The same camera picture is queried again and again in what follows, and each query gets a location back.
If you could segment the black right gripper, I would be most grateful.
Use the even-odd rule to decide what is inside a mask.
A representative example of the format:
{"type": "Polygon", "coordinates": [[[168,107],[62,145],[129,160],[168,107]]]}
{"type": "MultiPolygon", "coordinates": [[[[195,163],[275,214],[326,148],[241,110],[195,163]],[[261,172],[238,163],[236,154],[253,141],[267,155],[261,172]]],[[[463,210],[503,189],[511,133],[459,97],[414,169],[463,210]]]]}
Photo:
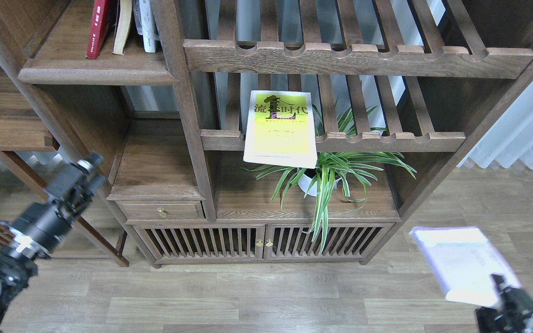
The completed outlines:
{"type": "Polygon", "coordinates": [[[480,333],[532,333],[533,299],[521,288],[505,283],[502,275],[492,274],[501,309],[481,307],[476,309],[480,333]]]}

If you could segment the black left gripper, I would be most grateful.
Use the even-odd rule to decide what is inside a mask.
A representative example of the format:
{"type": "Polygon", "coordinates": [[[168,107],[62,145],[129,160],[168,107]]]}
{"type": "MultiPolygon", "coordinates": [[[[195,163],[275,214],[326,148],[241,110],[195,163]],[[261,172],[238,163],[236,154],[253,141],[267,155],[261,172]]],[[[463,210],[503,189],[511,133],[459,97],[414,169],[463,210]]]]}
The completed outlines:
{"type": "Polygon", "coordinates": [[[49,257],[106,182],[106,177],[97,172],[103,161],[101,154],[91,152],[84,160],[64,166],[44,189],[49,196],[47,202],[32,203],[8,225],[13,240],[3,253],[15,259],[49,257]]]}

